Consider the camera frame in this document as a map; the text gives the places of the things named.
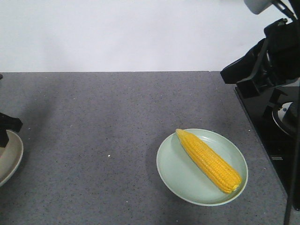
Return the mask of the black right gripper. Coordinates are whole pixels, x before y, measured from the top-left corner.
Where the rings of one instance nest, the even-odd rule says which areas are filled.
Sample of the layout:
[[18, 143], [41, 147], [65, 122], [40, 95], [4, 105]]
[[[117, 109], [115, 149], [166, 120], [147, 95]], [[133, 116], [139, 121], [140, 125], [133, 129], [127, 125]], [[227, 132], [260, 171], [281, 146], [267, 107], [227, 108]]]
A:
[[[300, 76], [300, 42], [295, 22], [279, 19], [264, 28], [260, 40], [243, 57], [220, 72], [226, 84], [236, 84], [243, 98], [295, 82]], [[255, 79], [250, 76], [258, 59]]]

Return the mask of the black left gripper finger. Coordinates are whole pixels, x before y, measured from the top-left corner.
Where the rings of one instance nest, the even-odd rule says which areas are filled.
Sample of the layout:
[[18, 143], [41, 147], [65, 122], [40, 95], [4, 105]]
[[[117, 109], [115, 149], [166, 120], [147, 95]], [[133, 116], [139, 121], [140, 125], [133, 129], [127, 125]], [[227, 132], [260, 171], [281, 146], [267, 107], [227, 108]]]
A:
[[9, 142], [9, 137], [5, 129], [0, 130], [0, 147], [5, 148]]
[[19, 132], [23, 126], [22, 121], [19, 118], [13, 118], [3, 113], [0, 113], [0, 129], [12, 130]]

